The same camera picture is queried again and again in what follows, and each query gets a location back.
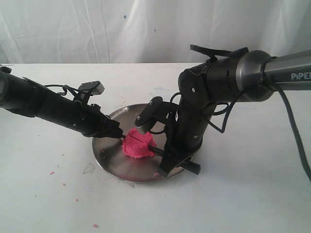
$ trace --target round metal tray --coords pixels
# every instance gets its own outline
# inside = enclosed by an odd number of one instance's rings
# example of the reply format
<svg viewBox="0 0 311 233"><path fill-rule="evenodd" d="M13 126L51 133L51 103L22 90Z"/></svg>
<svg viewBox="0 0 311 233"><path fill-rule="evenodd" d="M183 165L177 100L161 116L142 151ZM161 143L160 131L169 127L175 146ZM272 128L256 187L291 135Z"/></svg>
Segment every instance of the round metal tray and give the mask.
<svg viewBox="0 0 311 233"><path fill-rule="evenodd" d="M134 128L133 122L141 113L146 104L135 104L116 110L109 116L120 122L120 128L126 135L130 129ZM153 131L161 131L164 125L157 123ZM153 135L157 147L163 149L166 142L165 134ZM132 183L152 183L175 176L183 170L181 167L174 168L164 178L157 175L157 169L161 162L160 156L134 159L124 155L122 152L122 140L115 138L93 138L93 152L98 164L110 175Z"/></svg>

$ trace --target white tabletop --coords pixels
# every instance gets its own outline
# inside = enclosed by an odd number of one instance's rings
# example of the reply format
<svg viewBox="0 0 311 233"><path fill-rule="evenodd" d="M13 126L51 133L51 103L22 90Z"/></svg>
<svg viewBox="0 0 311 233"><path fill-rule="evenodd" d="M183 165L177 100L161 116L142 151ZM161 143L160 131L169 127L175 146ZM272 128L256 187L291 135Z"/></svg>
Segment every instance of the white tabletop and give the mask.
<svg viewBox="0 0 311 233"><path fill-rule="evenodd" d="M105 92L90 103L109 114L157 95L168 101L178 91L179 73L193 65L11 68L41 84L78 87L99 80ZM286 93L311 161L311 92ZM222 117L212 121L220 125ZM311 184L278 94L261 103L237 103L224 134L208 127L195 162L202 166L198 176L183 171L164 182L130 185L97 165L91 138L0 109L0 231L310 232ZM89 163L95 170L83 174Z"/></svg>

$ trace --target white backdrop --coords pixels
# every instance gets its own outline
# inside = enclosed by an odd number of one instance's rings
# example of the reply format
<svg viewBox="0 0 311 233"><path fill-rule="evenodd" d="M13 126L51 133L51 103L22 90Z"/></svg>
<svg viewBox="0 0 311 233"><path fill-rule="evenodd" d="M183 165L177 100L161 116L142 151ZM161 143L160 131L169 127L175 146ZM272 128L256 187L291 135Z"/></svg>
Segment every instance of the white backdrop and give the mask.
<svg viewBox="0 0 311 233"><path fill-rule="evenodd" d="M311 0L0 0L0 63L200 62L311 49Z"/></svg>

